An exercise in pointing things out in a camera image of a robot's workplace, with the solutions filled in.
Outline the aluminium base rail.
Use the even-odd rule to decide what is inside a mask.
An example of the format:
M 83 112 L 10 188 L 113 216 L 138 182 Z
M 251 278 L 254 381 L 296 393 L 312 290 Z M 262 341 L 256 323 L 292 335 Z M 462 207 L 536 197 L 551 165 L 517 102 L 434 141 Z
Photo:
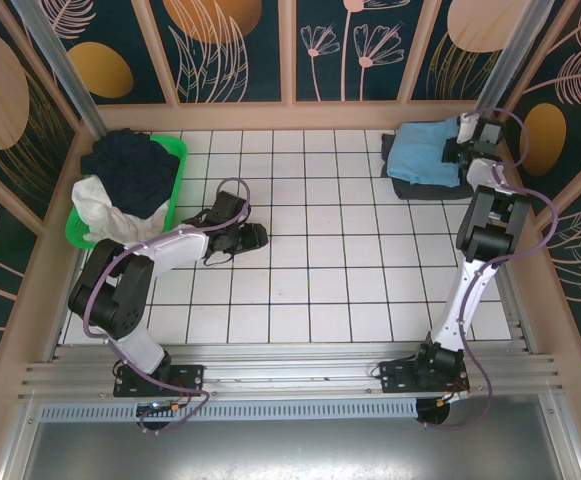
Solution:
M 204 368 L 203 387 L 214 400 L 376 398 L 376 364 L 403 358 L 414 342 L 185 344 L 167 350 L 176 364 Z M 552 356 L 532 354 L 521 340 L 471 345 L 481 374 L 466 365 L 471 392 L 543 394 L 564 386 Z M 23 400 L 78 402 L 112 400 L 115 357 L 103 345 L 59 347 L 53 361 L 26 367 L 18 396 Z

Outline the white t-shirt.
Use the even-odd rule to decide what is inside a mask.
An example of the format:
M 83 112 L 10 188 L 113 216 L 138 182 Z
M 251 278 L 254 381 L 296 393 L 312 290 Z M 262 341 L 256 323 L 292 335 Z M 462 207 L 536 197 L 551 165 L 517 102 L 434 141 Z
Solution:
M 96 176 L 76 182 L 71 199 L 80 220 L 88 227 L 83 235 L 88 243 L 110 239 L 128 245 L 149 240 L 163 231 L 169 208 L 166 201 L 146 219 L 124 213 L 112 204 Z

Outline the green plastic basket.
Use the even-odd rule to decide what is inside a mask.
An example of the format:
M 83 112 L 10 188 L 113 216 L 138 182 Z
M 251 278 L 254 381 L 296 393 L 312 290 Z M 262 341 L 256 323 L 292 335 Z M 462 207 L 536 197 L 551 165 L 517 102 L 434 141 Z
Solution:
M 169 202 L 168 212 L 166 214 L 165 226 L 161 233 L 169 230 L 173 224 L 174 209 L 179 194 L 179 187 L 183 177 L 183 170 L 186 163 L 188 148 L 185 143 L 177 137 L 163 135 L 149 135 L 152 140 L 164 146 L 168 152 L 177 155 L 180 158 L 180 166 L 175 180 L 174 188 Z M 83 239 L 83 235 L 88 232 L 88 227 L 80 220 L 76 208 L 72 207 L 69 218 L 65 226 L 65 235 L 67 240 L 75 247 L 82 249 L 92 249 L 95 243 L 88 243 Z

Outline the small circuit board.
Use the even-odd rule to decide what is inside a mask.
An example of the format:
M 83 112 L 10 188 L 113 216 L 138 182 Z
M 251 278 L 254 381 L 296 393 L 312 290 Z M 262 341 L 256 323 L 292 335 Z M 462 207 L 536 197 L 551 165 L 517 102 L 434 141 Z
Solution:
M 138 404 L 135 416 L 137 418 L 173 418 L 186 406 L 186 403 L 171 400 Z

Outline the folded grey t-shirt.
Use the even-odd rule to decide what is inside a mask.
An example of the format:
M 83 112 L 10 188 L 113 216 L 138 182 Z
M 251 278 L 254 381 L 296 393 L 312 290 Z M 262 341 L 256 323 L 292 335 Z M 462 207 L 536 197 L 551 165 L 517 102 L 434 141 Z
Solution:
M 387 174 L 387 161 L 390 150 L 393 146 L 396 135 L 383 133 L 381 135 L 381 177 L 387 178 L 392 185 L 392 190 L 400 200 L 420 200 L 420 201 L 446 201 L 469 199 L 474 193 L 474 189 L 468 183 L 461 183 L 457 187 L 446 187 L 441 185 L 411 184 L 404 180 L 392 178 Z

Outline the navy blue t-shirt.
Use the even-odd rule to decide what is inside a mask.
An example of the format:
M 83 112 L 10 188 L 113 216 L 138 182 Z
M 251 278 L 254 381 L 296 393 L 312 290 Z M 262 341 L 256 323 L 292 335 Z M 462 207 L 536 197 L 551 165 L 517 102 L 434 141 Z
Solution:
M 99 178 L 121 212 L 147 219 L 170 200 L 180 158 L 147 134 L 114 130 L 94 142 L 80 171 Z

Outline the aluminium frame post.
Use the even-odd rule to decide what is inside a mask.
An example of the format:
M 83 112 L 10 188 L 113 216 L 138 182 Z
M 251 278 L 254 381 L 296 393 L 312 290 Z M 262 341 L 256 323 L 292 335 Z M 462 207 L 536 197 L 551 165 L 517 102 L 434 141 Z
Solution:
M 553 0 L 529 0 L 476 102 L 477 112 L 492 112 L 498 105 L 515 72 L 531 49 L 552 4 Z
M 105 122 L 63 44 L 36 0 L 11 0 L 44 57 L 53 67 L 72 104 L 95 139 L 107 133 Z

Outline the light blue printed t-shirt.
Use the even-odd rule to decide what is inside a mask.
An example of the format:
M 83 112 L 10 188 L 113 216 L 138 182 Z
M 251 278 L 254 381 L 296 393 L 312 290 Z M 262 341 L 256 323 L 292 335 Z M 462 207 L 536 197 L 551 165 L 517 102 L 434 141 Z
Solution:
M 388 154 L 387 175 L 410 184 L 459 186 L 458 165 L 443 161 L 446 141 L 455 140 L 458 132 L 456 117 L 403 123 Z

